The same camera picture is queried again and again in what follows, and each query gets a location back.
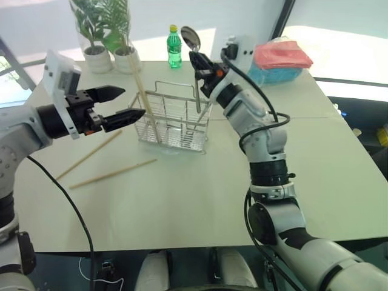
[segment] white robotic arm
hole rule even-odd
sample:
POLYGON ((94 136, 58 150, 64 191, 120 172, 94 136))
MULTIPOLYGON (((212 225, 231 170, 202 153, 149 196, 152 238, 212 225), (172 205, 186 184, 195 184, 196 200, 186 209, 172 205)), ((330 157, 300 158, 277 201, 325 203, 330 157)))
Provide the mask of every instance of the white robotic arm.
POLYGON ((145 113, 125 109, 108 117, 96 114, 96 102, 113 100, 125 90, 105 86, 77 91, 80 74, 71 59, 49 52, 43 82, 54 105, 0 109, 0 290, 34 290, 25 275, 35 267, 35 253, 28 233, 19 231, 13 208, 15 172, 21 161, 50 146, 55 138, 109 132, 145 113))
MULTIPOLYGON (((311 291, 386 290, 387 274, 327 239, 314 238, 306 231, 286 166, 286 132, 273 120, 256 94, 232 83, 237 70, 225 56, 225 64, 213 63, 199 52, 190 52, 201 91, 224 108, 224 115, 237 131, 240 147, 250 164, 251 185, 246 204, 247 226, 253 239, 270 246, 311 291)), ((13 183, 19 163, 43 149, 52 139, 104 128, 106 132, 137 121, 143 110, 125 110, 103 117, 93 111, 94 103, 115 99, 124 90, 116 87, 76 91, 79 70, 71 61, 49 54, 45 84, 57 100, 37 109, 0 109, 0 290, 34 290, 24 276, 35 266, 35 256, 27 233, 18 231, 13 210, 13 183)))
POLYGON ((252 239, 270 246, 307 290, 387 290, 386 273, 338 244, 307 233, 293 182, 289 181, 295 175, 287 172, 286 132, 278 127, 285 122, 275 122, 275 113, 267 113, 257 94, 233 84, 230 75, 235 72, 229 68, 243 73, 226 58, 226 51, 221 53, 223 64, 213 63, 198 52, 190 52, 190 61, 196 79, 204 81, 203 94, 223 107, 224 116, 241 137, 239 143, 251 176, 246 204, 254 199, 247 214, 252 239))

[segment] pink towel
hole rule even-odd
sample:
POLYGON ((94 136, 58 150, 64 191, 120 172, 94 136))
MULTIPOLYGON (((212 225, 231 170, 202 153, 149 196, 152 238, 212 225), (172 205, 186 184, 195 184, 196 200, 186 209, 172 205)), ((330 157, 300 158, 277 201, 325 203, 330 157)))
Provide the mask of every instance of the pink towel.
POLYGON ((261 69, 309 68, 313 64, 296 41, 269 42, 257 45, 255 64, 261 69))

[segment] green plastic bottle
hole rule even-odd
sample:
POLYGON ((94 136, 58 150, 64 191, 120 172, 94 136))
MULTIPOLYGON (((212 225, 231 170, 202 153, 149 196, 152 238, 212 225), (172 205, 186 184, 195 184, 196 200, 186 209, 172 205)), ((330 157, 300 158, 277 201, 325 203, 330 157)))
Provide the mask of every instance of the green plastic bottle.
POLYGON ((167 51, 169 53, 170 68, 172 69, 177 69, 182 66, 182 43, 177 31, 178 28, 176 25, 170 25, 170 35, 167 38, 167 51))

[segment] metal wire basket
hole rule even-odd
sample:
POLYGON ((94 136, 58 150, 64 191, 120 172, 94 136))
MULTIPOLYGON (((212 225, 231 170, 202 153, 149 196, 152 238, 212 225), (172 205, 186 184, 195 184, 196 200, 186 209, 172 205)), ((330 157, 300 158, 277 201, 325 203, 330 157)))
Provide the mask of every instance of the metal wire basket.
MULTIPOLYGON (((188 84, 156 81, 155 91, 146 90, 145 93, 153 113, 160 142, 157 140, 153 119, 149 113, 146 113, 135 123, 139 140, 168 147, 204 152, 207 126, 212 109, 211 103, 198 98, 198 104, 195 99, 194 86, 188 84), (185 98, 160 93, 158 84, 191 87, 193 97, 185 98)), ((129 107, 145 108, 140 92, 136 94, 129 107)))

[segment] tabletop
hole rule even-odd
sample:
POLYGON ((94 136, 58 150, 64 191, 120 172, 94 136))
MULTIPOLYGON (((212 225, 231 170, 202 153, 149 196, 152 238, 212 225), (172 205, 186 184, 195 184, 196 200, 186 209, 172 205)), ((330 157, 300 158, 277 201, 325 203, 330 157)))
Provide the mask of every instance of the tabletop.
MULTIPOLYGON (((136 91, 131 76, 116 72, 93 75, 83 69, 79 88, 112 84, 128 89, 123 97, 96 106, 98 113, 122 109, 136 91)), ((181 71, 170 71, 161 62, 144 62, 142 75, 149 88, 157 76, 164 81, 190 82, 192 71, 187 64, 181 71)), ((311 76, 305 72, 294 83, 266 87, 265 92, 277 110, 296 116, 286 125, 287 163, 290 172, 296 173, 296 194, 311 235, 336 241, 387 236, 388 184, 344 120, 334 115, 311 76), (310 92, 311 101, 303 92, 310 92), (303 110, 306 104, 315 103, 319 106, 303 110)), ((32 105, 48 102, 41 84, 28 101, 32 105)), ((130 126, 60 180, 67 188, 158 159, 69 190, 97 251, 252 244, 243 219, 249 165, 238 148, 237 134, 220 110, 217 113, 215 108, 213 113, 219 116, 213 115, 209 122, 205 155, 139 142, 130 126)), ((76 141, 67 136, 33 156, 56 176, 111 134, 99 132, 76 141)), ((37 252, 89 250, 67 200, 27 160, 16 174, 15 205, 21 229, 29 232, 37 252)))

